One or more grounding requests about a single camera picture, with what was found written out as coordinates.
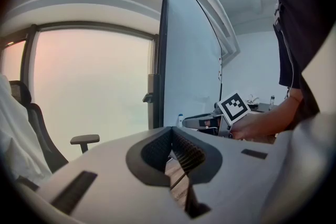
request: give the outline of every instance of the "chair backrest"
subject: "chair backrest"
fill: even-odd
[[[52,142],[43,119],[41,108],[37,104],[31,103],[32,96],[27,86],[17,80],[10,81],[9,83],[11,84],[12,96],[27,109],[28,120],[37,135],[44,158],[51,172],[54,173],[66,165],[68,161]]]

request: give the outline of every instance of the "black and white square marker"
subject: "black and white square marker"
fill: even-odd
[[[226,98],[218,102],[218,106],[224,114],[224,117],[229,125],[240,120],[248,112],[251,111],[249,106],[242,100],[238,92],[230,94]]]

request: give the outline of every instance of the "black cable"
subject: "black cable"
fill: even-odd
[[[170,187],[170,190],[176,187],[176,185],[185,177],[186,173],[184,173],[174,184]]]

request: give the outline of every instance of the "white cloth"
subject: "white cloth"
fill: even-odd
[[[23,176],[36,185],[51,176],[27,110],[11,94],[7,78],[0,74],[0,148],[14,179]]]

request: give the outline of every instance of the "chair armrest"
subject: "chair armrest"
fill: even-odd
[[[96,143],[100,141],[100,137],[98,134],[86,134],[86,135],[78,135],[73,137],[70,140],[71,145],[80,145],[82,149],[82,153],[88,150],[88,144]]]

